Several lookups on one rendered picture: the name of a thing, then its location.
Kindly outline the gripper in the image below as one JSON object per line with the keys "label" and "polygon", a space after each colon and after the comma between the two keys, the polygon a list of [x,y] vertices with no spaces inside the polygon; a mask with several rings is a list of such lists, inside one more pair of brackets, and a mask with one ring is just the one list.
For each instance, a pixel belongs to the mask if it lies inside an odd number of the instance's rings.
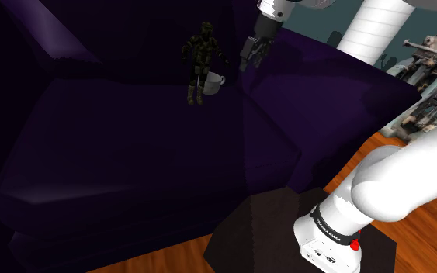
{"label": "gripper", "polygon": [[253,37],[248,37],[240,52],[241,63],[240,71],[244,72],[248,66],[251,57],[255,54],[254,65],[260,67],[262,60],[268,55],[269,49],[276,37],[282,23],[265,16],[261,13],[255,23]]}

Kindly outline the white cup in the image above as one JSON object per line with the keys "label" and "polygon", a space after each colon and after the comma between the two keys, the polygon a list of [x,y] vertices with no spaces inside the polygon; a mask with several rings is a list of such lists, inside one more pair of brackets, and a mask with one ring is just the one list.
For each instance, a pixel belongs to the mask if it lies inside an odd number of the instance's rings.
{"label": "white cup", "polygon": [[207,74],[206,80],[203,86],[204,95],[215,95],[219,92],[220,87],[224,84],[226,78],[223,75],[219,75],[210,71]]}

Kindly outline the camouflage soldier figure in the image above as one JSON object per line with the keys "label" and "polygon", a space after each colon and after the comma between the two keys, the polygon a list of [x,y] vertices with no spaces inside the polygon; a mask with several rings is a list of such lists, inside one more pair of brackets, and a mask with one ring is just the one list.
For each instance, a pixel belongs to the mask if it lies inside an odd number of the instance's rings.
{"label": "camouflage soldier figure", "polygon": [[187,103],[193,105],[197,102],[203,104],[203,90],[206,78],[210,72],[213,52],[226,64],[230,61],[222,52],[217,40],[212,36],[213,25],[203,22],[200,32],[193,35],[182,47],[182,63],[186,64],[191,55],[191,68],[187,91]]}

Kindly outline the dark purple sofa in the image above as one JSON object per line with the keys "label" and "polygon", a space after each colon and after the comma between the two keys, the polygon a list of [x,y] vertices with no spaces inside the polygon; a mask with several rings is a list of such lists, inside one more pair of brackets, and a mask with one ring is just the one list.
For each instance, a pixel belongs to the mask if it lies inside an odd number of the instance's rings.
{"label": "dark purple sofa", "polygon": [[[30,273],[85,273],[211,233],[250,195],[324,187],[419,100],[402,81],[281,29],[238,69],[257,0],[1,0],[47,89],[0,174],[0,220]],[[187,103],[191,55],[213,25],[230,63]]]}

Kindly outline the grey weathered machine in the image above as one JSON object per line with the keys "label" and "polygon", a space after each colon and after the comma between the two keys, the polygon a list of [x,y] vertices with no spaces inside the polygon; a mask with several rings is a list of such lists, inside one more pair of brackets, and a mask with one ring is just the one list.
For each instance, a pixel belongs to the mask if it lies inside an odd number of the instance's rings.
{"label": "grey weathered machine", "polygon": [[394,65],[387,73],[415,87],[421,99],[379,133],[408,143],[437,128],[437,36],[427,36],[420,44],[405,40],[403,45],[414,48],[412,58]]}

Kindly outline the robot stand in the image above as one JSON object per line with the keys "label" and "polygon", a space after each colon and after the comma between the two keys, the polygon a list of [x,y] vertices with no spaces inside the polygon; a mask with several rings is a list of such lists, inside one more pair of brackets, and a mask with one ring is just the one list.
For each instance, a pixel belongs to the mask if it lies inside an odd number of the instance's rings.
{"label": "robot stand", "polygon": [[293,232],[295,221],[316,205],[335,231],[359,233],[359,273],[394,273],[396,243],[348,199],[321,188],[300,194],[281,188],[246,198],[214,230],[203,256],[215,273],[323,273],[301,255]]}

